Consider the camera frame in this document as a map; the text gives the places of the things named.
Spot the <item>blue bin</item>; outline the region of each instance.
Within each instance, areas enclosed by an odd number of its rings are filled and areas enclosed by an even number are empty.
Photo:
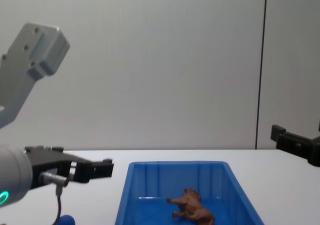
[[[213,212],[215,225],[263,225],[256,210],[226,162],[159,161],[129,165],[116,225],[194,225],[172,218],[185,188],[197,190],[202,204]]]

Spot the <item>metal connector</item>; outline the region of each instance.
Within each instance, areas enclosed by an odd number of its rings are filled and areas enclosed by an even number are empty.
[[[66,187],[69,183],[67,177],[55,175],[50,172],[42,172],[39,176],[39,180],[43,184],[55,184],[58,187]]]

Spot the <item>green led ring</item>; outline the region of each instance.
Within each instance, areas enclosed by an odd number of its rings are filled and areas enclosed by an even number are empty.
[[[9,192],[8,191],[3,191],[2,193],[0,193],[0,200],[2,199],[2,201],[0,201],[0,206],[2,204],[4,204],[5,201],[7,201],[9,199]]]

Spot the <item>white table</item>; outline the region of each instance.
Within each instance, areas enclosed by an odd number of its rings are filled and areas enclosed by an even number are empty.
[[[76,225],[113,225],[127,175],[137,161],[225,161],[266,225],[320,224],[320,168],[279,150],[100,150],[70,151],[91,160],[112,158],[112,178],[70,183],[62,214]],[[55,187],[30,191],[0,209],[0,224],[51,225],[57,214]]]

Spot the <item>black mount bracket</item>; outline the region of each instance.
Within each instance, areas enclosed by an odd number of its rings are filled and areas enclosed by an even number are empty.
[[[32,165],[30,189],[45,185],[39,180],[42,172],[54,171],[54,174],[68,178],[70,182],[86,184],[91,179],[111,177],[114,168],[112,159],[90,161],[64,153],[63,147],[27,146],[25,154]]]
[[[308,163],[320,167],[320,136],[309,139],[290,132],[279,125],[273,125],[271,140],[276,142],[276,149],[307,159]]]

